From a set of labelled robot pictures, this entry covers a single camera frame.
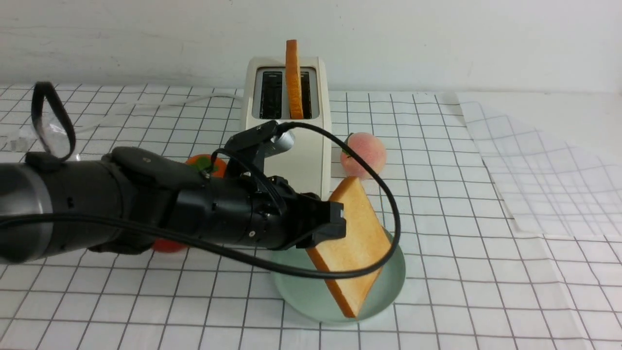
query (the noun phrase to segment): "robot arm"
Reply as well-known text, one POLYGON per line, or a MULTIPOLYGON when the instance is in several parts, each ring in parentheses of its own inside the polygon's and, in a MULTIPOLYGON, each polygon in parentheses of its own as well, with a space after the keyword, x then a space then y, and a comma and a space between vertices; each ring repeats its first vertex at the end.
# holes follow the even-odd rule
MULTIPOLYGON (((278 135, 278 126, 270 121, 238 133, 225 150, 261 171, 266 155, 291 147, 291 135, 278 135)), ((99 161, 66 163, 47 153, 29 153, 25 163, 0 164, 0 216, 97 215, 210 243, 272 250, 310 248, 345 236, 342 204, 296 193, 277 176, 268 179, 271 195, 244 173, 237 158, 230 159, 224 178, 218 178, 132 147, 117 147, 99 161)), ((22 263, 81 248, 140 254, 154 240, 83 222, 27 224, 0 229, 0 262, 22 263)))
POLYGON ((23 263, 83 248, 140 254, 162 237, 269 271, 326 280, 367 275, 381 268, 398 247, 400 219, 386 183, 347 144, 317 126, 272 120, 232 136, 212 154, 230 157, 225 176, 216 178, 132 147, 114 148, 99 161, 65 162, 73 153, 75 132, 48 82, 35 85, 32 122, 46 152, 26 153, 24 163, 0 164, 0 263, 23 263), (52 155, 44 137, 44 99, 69 138, 70 152, 62 158, 52 155), (263 174, 266 157, 293 147, 289 132, 293 128, 332 140, 386 193, 394 238, 376 263, 327 272, 273 263, 220 246, 310 248, 345 237, 343 204, 297 193, 286 179, 263 174))

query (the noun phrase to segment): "white grid paper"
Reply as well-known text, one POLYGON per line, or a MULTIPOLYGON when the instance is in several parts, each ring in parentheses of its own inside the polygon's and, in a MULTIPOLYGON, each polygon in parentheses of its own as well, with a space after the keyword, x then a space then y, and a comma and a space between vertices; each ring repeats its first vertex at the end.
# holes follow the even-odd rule
MULTIPOLYGON (((76 125, 114 104, 174 101, 212 89, 59 85, 76 125)), ((227 90, 242 94, 241 90, 227 90)), ((4 130, 29 122, 31 86, 0 87, 4 130)), ((381 173, 402 220, 407 280, 375 319, 346 327, 305 319, 269 274, 190 249, 140 256, 72 252, 0 267, 3 349, 618 349, 622 242, 518 232, 471 140, 461 109, 425 93, 331 92, 333 132, 381 138, 381 173)), ((177 161, 210 153, 236 132, 239 103, 134 111, 79 135, 82 159, 119 145, 177 161)), ((40 149, 35 143, 32 149, 40 149)), ((333 188, 345 175, 333 149, 333 188)), ((24 153, 0 153, 0 161, 24 153)), ((365 183, 392 230, 386 198, 365 183)), ((267 250, 248 249, 260 257, 267 250)))

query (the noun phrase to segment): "peach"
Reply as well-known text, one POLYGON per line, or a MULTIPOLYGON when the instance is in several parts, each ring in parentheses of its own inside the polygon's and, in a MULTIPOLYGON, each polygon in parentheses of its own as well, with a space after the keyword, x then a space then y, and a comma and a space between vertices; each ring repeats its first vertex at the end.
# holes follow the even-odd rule
MULTIPOLYGON (((346 144, 376 173, 383 170, 387 161, 387 150, 380 139, 369 133, 353 133, 348 136, 346 144)), ((341 152, 341 165, 348 176, 357 176, 360 179, 371 178, 371 175, 344 151, 341 152)))

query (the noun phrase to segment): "white cable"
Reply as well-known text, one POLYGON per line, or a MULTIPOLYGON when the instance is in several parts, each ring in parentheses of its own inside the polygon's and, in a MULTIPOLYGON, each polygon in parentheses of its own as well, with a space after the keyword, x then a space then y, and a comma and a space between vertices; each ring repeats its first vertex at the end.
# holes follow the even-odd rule
MULTIPOLYGON (((187 98, 185 100, 173 101, 173 102, 143 102, 140 100, 136 100, 133 102, 127 102, 120 107, 110 111, 109 114, 101 117, 98 121, 90 124, 75 128, 75 133, 85 133, 87 131, 91 131, 95 129, 97 126, 103 125, 105 126, 107 122, 114 120, 125 108, 134 107, 134 106, 174 106, 174 105, 184 105, 188 103, 194 103, 198 101, 205 100, 207 98, 212 97, 228 97, 234 100, 241 100, 240 96, 234 95, 232 93, 211 93, 209 95, 197 96, 187 98)), ((34 142, 38 137, 34 130, 30 130, 28 128, 20 128, 18 130, 9 131, 7 133, 0 133, 0 149, 4 147, 5 144, 10 144, 11 151, 26 151, 30 146, 30 142, 34 142)))
POLYGON ((114 117, 118 116, 124 108, 127 107, 134 107, 134 106, 174 106, 174 105, 184 105, 184 104, 188 104, 188 103, 194 103, 194 102, 198 102, 198 101, 202 101, 205 100, 207 98, 212 98, 212 97, 228 97, 228 98, 232 98, 234 100, 241 100, 242 98, 240 96, 237 95, 233 95, 232 93, 211 93, 209 95, 204 95, 204 96, 198 96, 198 97, 191 97, 191 98, 187 98, 186 100, 181 100, 181 101, 175 101, 175 102, 143 102, 143 101, 133 101, 133 102, 127 102, 123 105, 121 105, 119 108, 115 109, 114 111, 111 111, 108 115, 102 117, 102 119, 90 124, 90 125, 86 125, 86 126, 81 126, 79 128, 75 129, 75 133, 79 134, 79 133, 84 133, 86 131, 90 131, 92 129, 95 129, 97 126, 106 125, 107 121, 113 120, 114 117))

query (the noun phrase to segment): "bread crust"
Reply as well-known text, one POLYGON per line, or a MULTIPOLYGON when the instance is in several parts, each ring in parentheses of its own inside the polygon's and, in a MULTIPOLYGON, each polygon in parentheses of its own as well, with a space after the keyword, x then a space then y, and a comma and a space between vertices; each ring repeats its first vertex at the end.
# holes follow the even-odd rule
MULTIPOLYGON (((307 249, 320 271, 344 271, 367 267, 386 254, 391 245, 358 177, 348 177, 337 186, 330 201, 343 203, 346 237, 327 240, 307 249)), ((347 318, 358 318, 365 299, 382 268, 346 280, 325 280, 339 309, 347 318)))
POLYGON ((298 42, 288 40, 285 50, 285 83, 289 96, 289 113, 292 119, 303 119, 302 83, 300 81, 300 62, 298 60, 298 42))

